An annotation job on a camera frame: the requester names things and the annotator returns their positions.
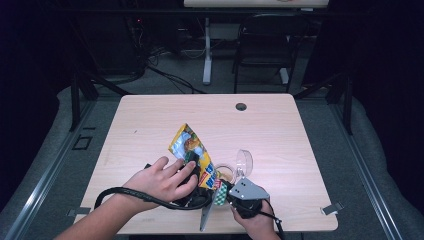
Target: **snack bag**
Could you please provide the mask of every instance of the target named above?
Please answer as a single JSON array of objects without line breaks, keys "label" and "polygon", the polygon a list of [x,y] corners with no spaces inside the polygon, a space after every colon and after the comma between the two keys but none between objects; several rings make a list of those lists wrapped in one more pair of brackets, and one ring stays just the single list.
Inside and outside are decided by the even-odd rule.
[{"label": "snack bag", "polygon": [[168,150],[176,158],[184,159],[185,164],[189,161],[190,154],[188,153],[194,152],[197,154],[199,156],[198,166],[200,167],[198,186],[212,190],[217,188],[215,181],[219,173],[212,164],[206,148],[187,123],[178,130]]}]

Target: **black cable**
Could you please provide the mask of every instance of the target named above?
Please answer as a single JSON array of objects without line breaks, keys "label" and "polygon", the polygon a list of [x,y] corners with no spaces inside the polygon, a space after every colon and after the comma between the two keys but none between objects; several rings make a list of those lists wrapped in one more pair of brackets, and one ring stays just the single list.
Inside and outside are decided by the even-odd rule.
[{"label": "black cable", "polygon": [[153,203],[159,204],[161,206],[164,206],[164,207],[166,207],[168,209],[172,209],[172,210],[197,210],[197,209],[201,209],[201,208],[209,205],[210,203],[212,203],[212,196],[209,196],[208,198],[206,198],[206,201],[204,201],[203,203],[201,203],[197,206],[181,207],[181,206],[178,206],[178,205],[175,205],[175,204],[171,204],[171,203],[162,201],[158,198],[150,196],[147,193],[140,192],[140,191],[137,191],[137,190],[134,190],[134,189],[125,188],[125,187],[114,187],[114,188],[106,189],[99,194],[99,196],[96,199],[96,203],[94,204],[94,209],[98,208],[102,204],[104,197],[106,197],[107,195],[110,195],[110,194],[115,194],[115,193],[130,195],[132,197],[142,199],[145,202],[153,202]]},{"label": "black cable", "polygon": [[[187,88],[191,89],[191,93],[192,94],[194,94],[195,92],[206,94],[206,92],[204,92],[202,90],[199,90],[199,89],[196,89],[195,87],[193,87],[193,85],[191,85],[191,83],[189,83],[187,80],[184,80],[184,79],[182,79],[180,77],[177,77],[177,76],[172,75],[172,74],[169,74],[169,73],[162,72],[162,71],[160,71],[160,70],[158,70],[156,68],[153,68],[151,66],[147,66],[147,68],[150,69],[150,70],[152,70],[153,72],[159,74],[159,75],[162,75],[162,76],[168,78],[173,84],[174,83],[178,83],[180,85],[183,85],[184,87],[187,87]],[[174,84],[174,86],[177,87],[178,90],[180,90],[182,93],[184,93],[178,86],[176,86],[175,84]]]}]

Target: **white desk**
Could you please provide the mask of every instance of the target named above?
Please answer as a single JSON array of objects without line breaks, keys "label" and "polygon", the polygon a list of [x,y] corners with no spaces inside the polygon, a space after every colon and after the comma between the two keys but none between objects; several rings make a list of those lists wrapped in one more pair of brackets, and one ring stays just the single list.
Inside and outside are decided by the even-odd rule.
[{"label": "white desk", "polygon": [[[247,105],[245,111],[235,108]],[[121,186],[168,152],[188,123],[214,164],[232,163],[239,149],[253,156],[249,179],[271,195],[285,231],[331,231],[335,215],[293,97],[288,94],[125,96],[116,112],[81,207],[93,208],[103,190]],[[200,234],[201,210],[159,207],[131,219],[121,234]],[[215,206],[204,233],[243,233],[229,205]]]}]

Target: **fingers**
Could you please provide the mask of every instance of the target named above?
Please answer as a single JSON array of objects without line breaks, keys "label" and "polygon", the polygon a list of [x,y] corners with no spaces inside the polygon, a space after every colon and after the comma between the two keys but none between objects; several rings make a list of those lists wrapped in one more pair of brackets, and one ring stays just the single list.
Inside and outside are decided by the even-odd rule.
[{"label": "fingers", "polygon": [[238,222],[241,219],[240,214],[237,212],[237,210],[233,206],[231,206],[230,209],[233,212],[234,220]]},{"label": "fingers", "polygon": [[173,164],[163,170],[165,176],[172,177],[184,165],[184,160],[177,159]]},{"label": "fingers", "polygon": [[167,157],[161,157],[159,158],[151,167],[155,170],[162,170],[166,164],[168,164],[169,159]]},{"label": "fingers", "polygon": [[175,189],[175,199],[180,199],[182,197],[187,196],[190,194],[194,188],[197,186],[197,176],[192,175],[190,177],[190,180],[181,186],[179,186],[177,189]]},{"label": "fingers", "polygon": [[178,174],[175,174],[172,176],[172,181],[175,181],[176,183],[180,184],[186,177],[190,176],[190,174],[193,172],[193,169],[195,167],[196,167],[195,162],[191,161],[187,163],[185,167],[181,169],[180,172],[178,172]]}]

